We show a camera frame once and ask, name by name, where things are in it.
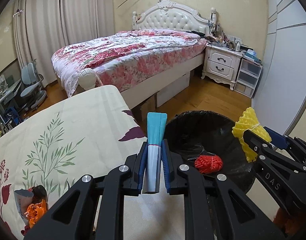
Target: drawer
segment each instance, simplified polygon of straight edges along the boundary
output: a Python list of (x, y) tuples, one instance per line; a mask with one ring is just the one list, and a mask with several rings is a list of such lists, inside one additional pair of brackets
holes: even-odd
[(220, 64), (223, 64), (227, 67), (231, 67), (234, 62), (235, 56), (226, 54), (224, 52), (219, 52), (218, 50), (211, 49), (209, 60), (214, 61)]
[(219, 77), (224, 77), (228, 80), (232, 79), (234, 69), (225, 65), (208, 60), (206, 66), (206, 72), (212, 73)]

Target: white headboard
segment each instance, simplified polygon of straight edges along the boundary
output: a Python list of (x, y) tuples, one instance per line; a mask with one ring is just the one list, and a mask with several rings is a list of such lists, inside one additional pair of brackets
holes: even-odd
[(146, 12), (142, 13), (140, 20), (133, 20), (133, 28), (135, 30), (194, 30), (204, 34), (209, 33), (208, 19), (200, 17), (197, 10), (169, 0), (162, 0)]

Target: bed frame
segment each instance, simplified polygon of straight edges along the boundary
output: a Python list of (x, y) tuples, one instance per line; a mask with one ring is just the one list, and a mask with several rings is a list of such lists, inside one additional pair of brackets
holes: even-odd
[[(162, 0), (141, 14), (136, 20), (137, 12), (133, 12), (133, 29), (170, 29), (178, 31), (197, 31), (206, 34), (208, 32), (208, 19), (199, 16), (198, 12), (188, 6), (169, 0)], [(123, 92), (126, 104), (130, 109), (140, 104), (145, 99), (171, 84), (184, 74), (204, 63), (205, 53), (183, 63), (174, 65), (173, 68), (152, 76), (143, 82)], [(95, 87), (95, 72), (88, 69), (88, 75), (79, 75), (76, 93)]]

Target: yellow foam net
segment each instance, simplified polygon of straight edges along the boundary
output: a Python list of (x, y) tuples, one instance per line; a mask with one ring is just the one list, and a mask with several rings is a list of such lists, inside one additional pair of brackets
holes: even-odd
[(244, 142), (243, 134), (246, 130), (251, 130), (253, 133), (263, 138), (267, 142), (271, 142), (272, 139), (268, 132), (260, 125), (255, 110), (251, 107), (247, 108), (243, 112), (243, 116), (240, 117), (239, 121), (235, 123), (232, 133), (234, 137), (240, 140), (242, 149), (245, 152), (246, 160), (250, 162), (256, 161), (257, 153), (249, 148), (248, 144)]

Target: drawer handle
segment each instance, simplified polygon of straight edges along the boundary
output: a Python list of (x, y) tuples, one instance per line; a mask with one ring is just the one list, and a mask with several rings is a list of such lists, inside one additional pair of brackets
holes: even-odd
[(220, 60), (220, 59), (222, 59), (224, 62), (226, 62), (226, 60), (223, 59), (222, 57), (218, 57), (218, 58), (217, 58), (217, 60)]
[(217, 68), (217, 70), (219, 70), (219, 71), (223, 71), (224, 69), (222, 68), (222, 69), (218, 69), (218, 66), (216, 66), (216, 68)]

